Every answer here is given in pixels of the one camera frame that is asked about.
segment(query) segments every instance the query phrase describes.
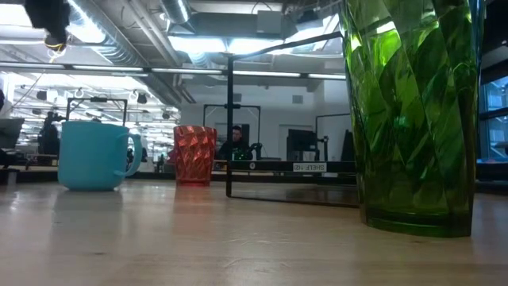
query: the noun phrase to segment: cup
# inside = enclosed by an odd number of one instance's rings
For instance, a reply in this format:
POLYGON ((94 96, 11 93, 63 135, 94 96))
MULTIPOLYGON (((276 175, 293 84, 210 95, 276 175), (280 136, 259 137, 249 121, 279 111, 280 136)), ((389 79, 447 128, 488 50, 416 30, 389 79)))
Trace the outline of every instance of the cup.
POLYGON ((174 134, 176 183, 209 186, 217 131, 203 126, 176 126, 174 134))
POLYGON ((362 219, 471 234, 483 0, 344 0, 362 219))
POLYGON ((58 181, 71 190, 111 190, 141 163, 140 135, 129 128, 100 122, 64 122, 60 139, 58 181), (134 159, 127 168, 128 140, 134 141, 134 159))

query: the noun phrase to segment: mug handle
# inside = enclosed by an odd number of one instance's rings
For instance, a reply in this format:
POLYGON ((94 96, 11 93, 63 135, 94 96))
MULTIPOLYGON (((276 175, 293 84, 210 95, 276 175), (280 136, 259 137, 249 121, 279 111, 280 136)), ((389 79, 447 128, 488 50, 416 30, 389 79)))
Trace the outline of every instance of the mug handle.
POLYGON ((133 163, 130 165, 129 170, 127 170, 127 172, 119 170, 113 171, 115 175, 122 177, 134 175, 134 173, 141 165, 141 157, 143 156, 143 145, 141 144, 141 135, 124 133, 122 135, 119 135, 117 137, 117 140, 123 139, 124 137, 130 137, 134 141, 134 160, 133 163))

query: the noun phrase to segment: mug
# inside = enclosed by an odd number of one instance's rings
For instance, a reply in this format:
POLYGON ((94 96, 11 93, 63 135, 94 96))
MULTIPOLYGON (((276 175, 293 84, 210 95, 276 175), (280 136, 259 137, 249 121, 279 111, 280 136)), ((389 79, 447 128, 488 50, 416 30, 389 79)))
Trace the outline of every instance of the mug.
POLYGON ((60 139, 58 181, 71 190, 110 190, 140 167, 140 135, 129 128, 100 122, 64 122, 60 139), (134 160, 127 167, 128 139, 134 141, 134 160))

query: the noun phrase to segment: table surface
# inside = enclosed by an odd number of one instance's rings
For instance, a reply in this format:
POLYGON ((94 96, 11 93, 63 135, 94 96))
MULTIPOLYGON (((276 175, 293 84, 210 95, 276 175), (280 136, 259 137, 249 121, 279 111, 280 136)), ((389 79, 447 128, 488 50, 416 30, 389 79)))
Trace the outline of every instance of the table surface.
MULTIPOLYGON (((287 191, 284 184, 234 190, 287 191)), ((470 238, 365 226, 359 210, 228 199, 224 184, 128 180, 0 191, 2 285, 506 285, 508 198, 477 195, 470 238)), ((298 186, 299 191, 313 191, 298 186)))

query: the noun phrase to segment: label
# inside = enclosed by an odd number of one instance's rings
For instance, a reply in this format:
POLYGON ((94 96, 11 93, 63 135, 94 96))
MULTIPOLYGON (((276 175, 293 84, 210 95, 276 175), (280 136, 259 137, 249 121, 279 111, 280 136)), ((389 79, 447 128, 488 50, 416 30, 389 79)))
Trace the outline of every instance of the label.
POLYGON ((293 172, 326 172, 326 163, 293 163, 293 172))

